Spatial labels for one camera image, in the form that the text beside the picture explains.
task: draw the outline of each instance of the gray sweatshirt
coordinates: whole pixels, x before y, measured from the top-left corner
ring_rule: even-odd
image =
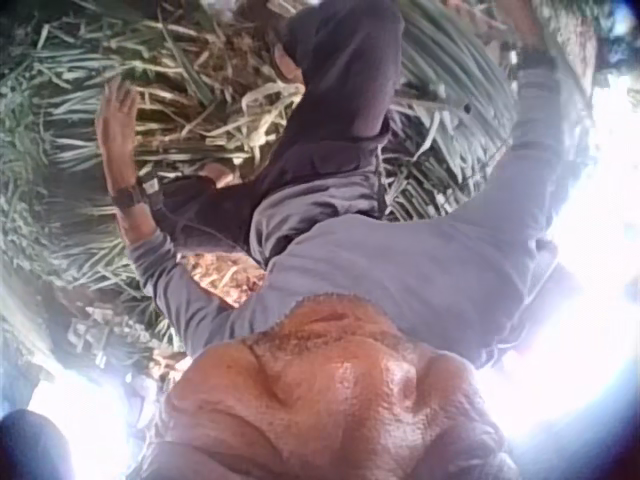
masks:
[[[133,246],[130,259],[192,356],[269,329],[305,297],[341,293],[370,301],[405,335],[482,365],[527,299],[535,240],[544,234],[563,159],[555,74],[521,72],[518,108],[512,147],[484,190],[460,208],[433,220],[386,223],[338,205],[344,214],[294,240],[269,264],[262,289],[238,308],[203,290],[163,233]],[[261,218],[272,219],[271,241],[286,231],[287,212],[313,210],[319,195],[327,198],[328,187],[342,181],[353,179],[319,180],[272,196],[260,207]],[[264,231],[262,223],[255,229]]]

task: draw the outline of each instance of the black wristwatch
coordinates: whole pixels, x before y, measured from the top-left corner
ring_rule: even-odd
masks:
[[[116,190],[111,195],[111,203],[123,212],[141,203],[149,204],[149,197],[158,192],[158,190],[159,184],[156,178],[143,183],[142,179],[138,177],[134,185]]]

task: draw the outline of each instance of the sleeve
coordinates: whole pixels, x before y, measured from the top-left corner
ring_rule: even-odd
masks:
[[[553,68],[522,70],[513,143],[485,189],[447,218],[497,241],[531,241],[547,227],[551,187],[563,160],[560,85]]]
[[[233,307],[191,277],[166,234],[158,230],[128,253],[145,293],[169,319],[190,356],[211,343],[229,340]]]

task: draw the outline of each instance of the man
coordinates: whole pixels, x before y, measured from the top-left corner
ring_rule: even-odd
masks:
[[[428,222],[378,220],[374,152],[400,63],[392,0],[325,0],[287,24],[276,60],[306,93],[242,185],[187,178],[153,211],[141,203],[136,94],[107,86],[97,130],[122,236],[195,359],[159,412],[145,478],[517,476],[473,367],[526,298],[562,129],[528,0],[498,3],[525,46],[513,146],[483,192]],[[237,309],[176,261],[234,248],[267,267]]]

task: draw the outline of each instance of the wrinkled skin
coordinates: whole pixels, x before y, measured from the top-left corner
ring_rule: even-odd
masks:
[[[203,477],[211,462],[251,478],[411,478],[434,438],[460,425],[500,437],[466,361],[408,341],[364,301],[322,296],[270,332],[200,355],[157,435],[206,455],[160,443],[149,459],[193,478],[201,461]]]

